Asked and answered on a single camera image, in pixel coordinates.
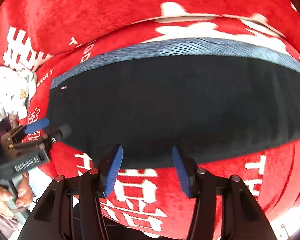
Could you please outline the person's left hand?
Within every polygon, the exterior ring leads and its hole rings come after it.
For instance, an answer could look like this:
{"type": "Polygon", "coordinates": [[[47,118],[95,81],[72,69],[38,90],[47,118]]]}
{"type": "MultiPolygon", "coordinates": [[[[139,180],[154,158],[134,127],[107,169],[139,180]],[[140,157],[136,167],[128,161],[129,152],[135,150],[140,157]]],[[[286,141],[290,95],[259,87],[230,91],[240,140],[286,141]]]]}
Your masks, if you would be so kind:
{"type": "Polygon", "coordinates": [[[14,217],[13,212],[7,206],[6,202],[15,200],[17,207],[28,207],[32,203],[33,197],[33,191],[29,183],[29,173],[25,172],[23,173],[16,199],[10,191],[0,186],[0,214],[8,218],[14,217]]]}

